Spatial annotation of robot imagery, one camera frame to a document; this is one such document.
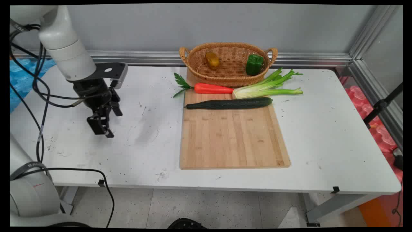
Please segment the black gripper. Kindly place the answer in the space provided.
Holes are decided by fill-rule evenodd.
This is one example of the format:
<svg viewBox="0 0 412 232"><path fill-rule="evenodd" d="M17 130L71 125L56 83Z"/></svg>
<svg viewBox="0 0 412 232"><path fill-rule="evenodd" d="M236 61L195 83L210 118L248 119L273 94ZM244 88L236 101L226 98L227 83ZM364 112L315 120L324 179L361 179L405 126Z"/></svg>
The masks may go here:
<svg viewBox="0 0 412 232"><path fill-rule="evenodd" d="M109 114L112 109L117 117L123 116L119 95L112 92L112 87L108 87L103 79L75 81L73 90L79 97L85 98L84 104L94 112L87 118L87 123L94 134L113 138L114 134L109 128Z"/></svg>

